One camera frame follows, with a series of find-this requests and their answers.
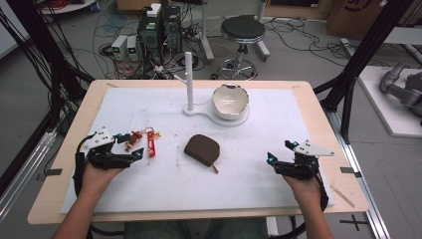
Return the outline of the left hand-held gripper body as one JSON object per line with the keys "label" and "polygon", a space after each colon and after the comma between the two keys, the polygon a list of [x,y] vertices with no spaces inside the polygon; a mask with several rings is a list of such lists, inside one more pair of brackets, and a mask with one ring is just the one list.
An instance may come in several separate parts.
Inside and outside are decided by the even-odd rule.
{"label": "left hand-held gripper body", "polygon": [[116,143],[115,134],[112,134],[105,126],[82,140],[79,149],[88,153],[85,159],[94,167],[101,169],[128,168],[130,154],[116,154],[111,150]]}

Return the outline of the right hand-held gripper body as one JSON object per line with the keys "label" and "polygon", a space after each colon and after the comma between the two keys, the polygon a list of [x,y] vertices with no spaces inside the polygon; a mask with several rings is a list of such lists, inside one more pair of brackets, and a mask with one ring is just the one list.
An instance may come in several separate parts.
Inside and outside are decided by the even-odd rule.
{"label": "right hand-held gripper body", "polygon": [[310,140],[299,143],[293,149],[293,162],[279,161],[273,169],[276,174],[298,180],[308,180],[319,173],[318,159],[321,156],[334,156],[334,152]]}

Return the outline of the brown figure keychain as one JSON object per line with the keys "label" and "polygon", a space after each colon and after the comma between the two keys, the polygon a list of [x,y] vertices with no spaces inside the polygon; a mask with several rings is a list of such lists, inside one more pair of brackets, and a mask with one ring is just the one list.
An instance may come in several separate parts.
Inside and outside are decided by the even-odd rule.
{"label": "brown figure keychain", "polygon": [[125,151],[129,152],[133,146],[142,138],[142,133],[137,130],[137,131],[132,131],[131,135],[129,137],[129,140],[127,141],[127,143],[125,144]]}

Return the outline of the person's left hand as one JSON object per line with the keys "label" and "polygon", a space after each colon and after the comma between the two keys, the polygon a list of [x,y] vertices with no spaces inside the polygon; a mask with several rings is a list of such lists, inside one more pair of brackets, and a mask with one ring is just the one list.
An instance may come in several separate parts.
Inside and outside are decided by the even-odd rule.
{"label": "person's left hand", "polygon": [[122,168],[101,169],[88,162],[83,175],[80,195],[100,198],[112,180],[121,172],[123,172]]}

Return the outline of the wooden table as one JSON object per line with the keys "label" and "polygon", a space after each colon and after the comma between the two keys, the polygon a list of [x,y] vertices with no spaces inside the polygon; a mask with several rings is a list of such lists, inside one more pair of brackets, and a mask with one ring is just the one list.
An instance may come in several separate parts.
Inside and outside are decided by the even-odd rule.
{"label": "wooden table", "polygon": [[[323,109],[311,87],[303,81],[243,81],[241,82],[247,93],[250,90],[273,89],[290,90],[293,92],[301,109],[305,125],[309,131],[309,140],[334,152],[334,156],[321,156],[319,169],[323,184],[329,197],[327,212],[350,213],[364,212],[368,202],[353,174],[341,173],[341,167],[349,164],[334,135]],[[53,224],[63,221],[66,213],[72,207],[76,196],[73,174],[75,168],[75,154],[79,145],[87,135],[93,133],[91,126],[99,112],[106,91],[113,88],[130,89],[183,89],[183,83],[176,80],[96,80],[88,89],[80,109],[65,137],[53,165],[61,168],[61,175],[49,176],[37,196],[28,215],[31,224]],[[350,207],[340,198],[330,186],[333,185],[345,194],[354,204]],[[294,207],[257,208],[257,209],[219,209],[199,211],[158,211],[158,212],[109,212],[98,213],[95,210],[94,219],[97,222],[117,221],[150,221],[150,220],[178,220],[203,218],[233,218],[233,217],[267,217],[291,215],[299,211],[298,203]]]}

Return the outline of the black tape strip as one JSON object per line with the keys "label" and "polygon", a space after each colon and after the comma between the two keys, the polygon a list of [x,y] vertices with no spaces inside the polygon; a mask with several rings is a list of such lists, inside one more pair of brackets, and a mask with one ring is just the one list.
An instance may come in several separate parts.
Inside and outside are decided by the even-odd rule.
{"label": "black tape strip", "polygon": [[61,175],[62,174],[62,171],[63,170],[61,168],[47,169],[43,173],[39,173],[36,176],[36,180],[38,180],[38,181],[44,181],[48,176]]}
{"label": "black tape strip", "polygon": [[341,167],[340,171],[341,173],[353,174],[356,178],[362,177],[361,173],[359,171],[355,171],[352,167]]}

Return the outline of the thin wooden stick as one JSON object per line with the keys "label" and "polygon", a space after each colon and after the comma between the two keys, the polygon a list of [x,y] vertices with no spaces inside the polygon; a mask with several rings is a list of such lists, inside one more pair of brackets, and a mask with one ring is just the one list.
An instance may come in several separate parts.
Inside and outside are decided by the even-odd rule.
{"label": "thin wooden stick", "polygon": [[343,194],[339,189],[337,189],[335,186],[331,185],[330,188],[332,191],[334,191],[340,198],[342,198],[350,207],[355,208],[355,204],[345,195]]}

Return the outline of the black tape cross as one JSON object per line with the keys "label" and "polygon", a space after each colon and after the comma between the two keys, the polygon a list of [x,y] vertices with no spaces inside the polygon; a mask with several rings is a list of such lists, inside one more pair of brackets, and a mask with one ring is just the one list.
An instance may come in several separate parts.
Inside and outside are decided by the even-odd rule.
{"label": "black tape cross", "polygon": [[362,225],[368,225],[367,221],[357,220],[354,214],[351,214],[349,219],[340,219],[339,222],[341,224],[353,225],[356,231],[360,231]]}

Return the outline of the white stand with pole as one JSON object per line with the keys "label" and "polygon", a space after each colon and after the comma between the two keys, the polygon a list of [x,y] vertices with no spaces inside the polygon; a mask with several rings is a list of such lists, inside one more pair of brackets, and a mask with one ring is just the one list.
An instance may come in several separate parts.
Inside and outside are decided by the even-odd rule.
{"label": "white stand with pole", "polygon": [[195,104],[194,103],[194,88],[193,88],[193,67],[192,67],[192,53],[185,52],[184,53],[184,60],[185,60],[185,79],[181,79],[178,76],[175,76],[175,79],[181,81],[187,90],[187,104],[183,107],[183,112],[189,116],[202,116],[207,117],[215,124],[224,126],[224,127],[235,127],[245,123],[248,120],[250,108],[247,109],[246,113],[239,119],[234,120],[225,120],[221,119],[216,116],[213,112],[213,108],[211,105],[211,97],[210,99],[203,104]]}

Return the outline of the white power supply unit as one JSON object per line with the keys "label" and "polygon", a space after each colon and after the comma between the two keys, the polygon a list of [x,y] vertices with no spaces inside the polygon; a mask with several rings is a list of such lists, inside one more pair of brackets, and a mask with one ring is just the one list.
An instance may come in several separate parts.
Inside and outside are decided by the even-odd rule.
{"label": "white power supply unit", "polygon": [[127,37],[126,47],[127,47],[128,57],[132,61],[138,61],[139,54],[138,54],[137,38],[134,35]]}
{"label": "white power supply unit", "polygon": [[114,58],[118,61],[124,61],[127,57],[127,37],[125,35],[118,36],[111,44]]}

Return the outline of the person's legs in jeans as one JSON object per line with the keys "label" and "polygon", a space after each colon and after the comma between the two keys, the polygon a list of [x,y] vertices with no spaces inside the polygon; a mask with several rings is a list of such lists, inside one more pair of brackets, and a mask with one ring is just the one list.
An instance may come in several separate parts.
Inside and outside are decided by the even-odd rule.
{"label": "person's legs in jeans", "polygon": [[265,218],[127,223],[124,239],[268,239]]}

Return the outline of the black computer tower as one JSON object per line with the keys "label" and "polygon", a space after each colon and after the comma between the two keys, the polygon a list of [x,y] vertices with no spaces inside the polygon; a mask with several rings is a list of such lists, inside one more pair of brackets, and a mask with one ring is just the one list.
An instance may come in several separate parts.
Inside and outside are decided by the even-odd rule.
{"label": "black computer tower", "polygon": [[181,9],[179,6],[167,6],[163,12],[163,27],[167,51],[173,54],[182,51]]}
{"label": "black computer tower", "polygon": [[143,62],[150,66],[161,66],[163,64],[161,54],[163,43],[161,18],[143,15],[140,18],[137,33],[142,50]]}

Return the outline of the white desk leg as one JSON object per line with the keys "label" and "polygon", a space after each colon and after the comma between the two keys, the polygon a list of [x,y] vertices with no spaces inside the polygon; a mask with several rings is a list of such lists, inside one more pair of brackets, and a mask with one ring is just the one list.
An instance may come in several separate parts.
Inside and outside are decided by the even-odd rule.
{"label": "white desk leg", "polygon": [[[259,0],[259,5],[258,5],[257,13],[256,13],[256,19],[260,23],[263,22],[267,1],[268,0]],[[258,46],[259,50],[261,51],[264,60],[267,60],[271,56],[271,53],[268,50],[265,43],[263,41],[260,41],[260,42],[257,43],[257,46]]]}
{"label": "white desk leg", "polygon": [[207,38],[207,0],[201,0],[201,33],[200,41],[208,63],[215,60],[209,40]]}

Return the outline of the black round stool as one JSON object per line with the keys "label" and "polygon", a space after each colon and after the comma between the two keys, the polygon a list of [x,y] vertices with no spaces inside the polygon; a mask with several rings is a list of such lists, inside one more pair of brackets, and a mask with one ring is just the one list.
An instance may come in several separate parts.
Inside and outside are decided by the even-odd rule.
{"label": "black round stool", "polygon": [[259,43],[265,37],[264,25],[253,16],[237,16],[226,19],[221,25],[222,36],[239,47],[235,58],[225,60],[218,73],[228,80],[252,80],[258,72],[253,63],[244,59],[248,46]]}

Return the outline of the white box on computer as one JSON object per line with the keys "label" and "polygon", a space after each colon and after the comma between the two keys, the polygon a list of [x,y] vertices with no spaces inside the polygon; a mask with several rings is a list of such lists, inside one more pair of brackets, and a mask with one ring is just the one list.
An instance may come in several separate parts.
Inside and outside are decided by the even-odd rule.
{"label": "white box on computer", "polygon": [[147,17],[158,17],[161,12],[161,5],[159,3],[152,3],[146,11]]}

